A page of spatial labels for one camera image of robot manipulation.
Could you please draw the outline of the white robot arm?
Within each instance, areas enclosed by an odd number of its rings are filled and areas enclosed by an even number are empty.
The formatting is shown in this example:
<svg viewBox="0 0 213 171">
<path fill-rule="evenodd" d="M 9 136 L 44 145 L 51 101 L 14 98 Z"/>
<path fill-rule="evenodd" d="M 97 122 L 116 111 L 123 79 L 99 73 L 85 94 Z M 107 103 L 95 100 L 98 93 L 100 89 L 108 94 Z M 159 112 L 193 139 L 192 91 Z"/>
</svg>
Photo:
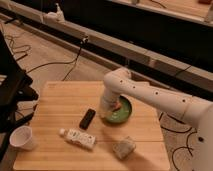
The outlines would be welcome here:
<svg viewBox="0 0 213 171">
<path fill-rule="evenodd" d="M 110 116 L 121 94 L 131 96 L 197 130 L 193 171 L 213 171 L 213 102 L 186 93 L 151 86 L 131 79 L 127 68 L 107 73 L 100 98 L 100 116 Z"/>
</svg>

